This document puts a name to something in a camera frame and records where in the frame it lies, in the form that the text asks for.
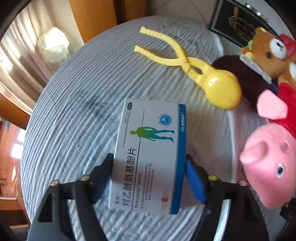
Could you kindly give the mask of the white blue paracetamol box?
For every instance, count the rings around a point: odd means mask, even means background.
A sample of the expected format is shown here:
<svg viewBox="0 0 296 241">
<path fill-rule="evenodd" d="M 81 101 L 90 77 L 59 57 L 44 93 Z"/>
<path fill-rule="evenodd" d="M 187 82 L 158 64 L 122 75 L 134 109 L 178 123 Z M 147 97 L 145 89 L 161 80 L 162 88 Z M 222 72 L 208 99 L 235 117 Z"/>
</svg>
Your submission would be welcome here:
<svg viewBox="0 0 296 241">
<path fill-rule="evenodd" d="M 186 107 L 125 100 L 116 140 L 109 207 L 177 214 L 185 175 Z"/>
</svg>

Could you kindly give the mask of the red dress pig plush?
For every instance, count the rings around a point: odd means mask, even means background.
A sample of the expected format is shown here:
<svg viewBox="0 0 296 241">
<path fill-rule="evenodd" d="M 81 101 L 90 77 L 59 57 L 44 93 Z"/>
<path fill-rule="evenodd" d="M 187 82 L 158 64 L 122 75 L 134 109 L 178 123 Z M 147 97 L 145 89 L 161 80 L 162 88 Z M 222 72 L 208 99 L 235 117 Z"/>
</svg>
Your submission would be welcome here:
<svg viewBox="0 0 296 241">
<path fill-rule="evenodd" d="M 247 139 L 239 160 L 248 183 L 267 209 L 287 204 L 295 193 L 295 89 L 264 90 L 257 113 L 267 123 Z"/>
</svg>

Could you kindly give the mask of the white striped table cloth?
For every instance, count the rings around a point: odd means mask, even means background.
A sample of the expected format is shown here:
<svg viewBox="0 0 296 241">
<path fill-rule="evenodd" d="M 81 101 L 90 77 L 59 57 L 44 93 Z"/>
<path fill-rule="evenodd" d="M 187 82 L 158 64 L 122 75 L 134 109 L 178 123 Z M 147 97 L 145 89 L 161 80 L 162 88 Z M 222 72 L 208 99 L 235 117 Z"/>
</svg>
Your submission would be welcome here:
<svg viewBox="0 0 296 241">
<path fill-rule="evenodd" d="M 29 120 L 21 158 L 23 200 L 31 221 L 29 240 L 56 240 L 61 233 L 38 207 L 53 181 L 77 181 L 114 153 L 125 99 L 186 106 L 187 153 L 197 165 L 225 182 L 235 182 L 246 139 L 264 124 L 245 102 L 217 108 L 180 67 L 155 63 L 134 51 L 141 45 L 175 58 L 164 41 L 140 33 L 146 27 L 175 39 L 188 56 L 213 63 L 239 48 L 188 19 L 151 16 L 116 26 L 86 43 L 51 78 Z"/>
</svg>

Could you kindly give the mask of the yellow snowball maker tongs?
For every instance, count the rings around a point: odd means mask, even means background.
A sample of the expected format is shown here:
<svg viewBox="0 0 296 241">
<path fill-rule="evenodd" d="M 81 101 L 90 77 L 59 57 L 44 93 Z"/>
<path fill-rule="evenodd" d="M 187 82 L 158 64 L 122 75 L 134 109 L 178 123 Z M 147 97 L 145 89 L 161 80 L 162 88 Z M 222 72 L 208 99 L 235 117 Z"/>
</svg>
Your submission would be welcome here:
<svg viewBox="0 0 296 241">
<path fill-rule="evenodd" d="M 188 57 L 182 46 L 166 34 L 144 26 L 141 27 L 140 33 L 166 42 L 177 57 L 163 58 L 140 45 L 135 45 L 135 52 L 161 65 L 181 67 L 184 73 L 203 89 L 208 102 L 218 108 L 233 109 L 240 104 L 242 89 L 233 73 L 216 69 L 201 59 Z"/>
</svg>

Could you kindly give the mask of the brown teddy bear plush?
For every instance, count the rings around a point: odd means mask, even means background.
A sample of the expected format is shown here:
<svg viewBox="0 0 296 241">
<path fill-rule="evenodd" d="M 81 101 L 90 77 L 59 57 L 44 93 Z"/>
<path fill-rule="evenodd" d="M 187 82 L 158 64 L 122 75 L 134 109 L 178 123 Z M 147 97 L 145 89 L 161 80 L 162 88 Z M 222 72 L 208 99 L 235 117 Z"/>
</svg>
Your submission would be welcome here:
<svg viewBox="0 0 296 241">
<path fill-rule="evenodd" d="M 295 87 L 295 56 L 290 58 L 282 40 L 264 28 L 255 29 L 255 35 L 240 53 L 251 59 L 267 76 L 278 84 Z"/>
</svg>

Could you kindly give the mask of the white plastic bag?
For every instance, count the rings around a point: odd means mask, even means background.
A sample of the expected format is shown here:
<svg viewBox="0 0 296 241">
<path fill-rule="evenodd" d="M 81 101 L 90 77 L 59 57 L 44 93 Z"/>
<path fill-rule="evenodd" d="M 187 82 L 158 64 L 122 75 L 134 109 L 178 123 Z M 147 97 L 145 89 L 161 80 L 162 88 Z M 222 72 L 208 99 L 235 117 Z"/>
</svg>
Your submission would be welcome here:
<svg viewBox="0 0 296 241">
<path fill-rule="evenodd" d="M 37 40 L 41 56 L 53 68 L 59 68 L 70 57 L 69 45 L 66 35 L 57 27 L 52 27 Z"/>
</svg>

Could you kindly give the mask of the red bear-shaped plastic case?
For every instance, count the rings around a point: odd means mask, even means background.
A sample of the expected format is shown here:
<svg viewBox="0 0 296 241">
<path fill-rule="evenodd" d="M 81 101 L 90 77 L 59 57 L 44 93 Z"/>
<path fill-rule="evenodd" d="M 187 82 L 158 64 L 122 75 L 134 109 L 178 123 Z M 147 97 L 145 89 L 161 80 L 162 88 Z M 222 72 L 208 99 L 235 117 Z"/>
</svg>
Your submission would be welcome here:
<svg viewBox="0 0 296 241">
<path fill-rule="evenodd" d="M 287 53 L 290 58 L 295 56 L 296 52 L 296 42 L 294 39 L 290 38 L 286 34 L 281 34 L 280 39 L 282 40 L 283 44 L 287 48 Z"/>
</svg>

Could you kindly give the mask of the dark green gift box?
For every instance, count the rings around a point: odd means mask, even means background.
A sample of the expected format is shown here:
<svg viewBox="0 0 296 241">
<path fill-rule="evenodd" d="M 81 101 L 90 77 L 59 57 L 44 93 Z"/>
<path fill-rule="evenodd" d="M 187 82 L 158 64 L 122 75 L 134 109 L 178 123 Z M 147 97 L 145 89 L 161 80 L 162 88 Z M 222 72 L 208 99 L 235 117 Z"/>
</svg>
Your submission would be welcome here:
<svg viewBox="0 0 296 241">
<path fill-rule="evenodd" d="M 261 27 L 279 37 L 266 20 L 238 1 L 216 1 L 208 29 L 239 47 L 247 46 Z"/>
</svg>

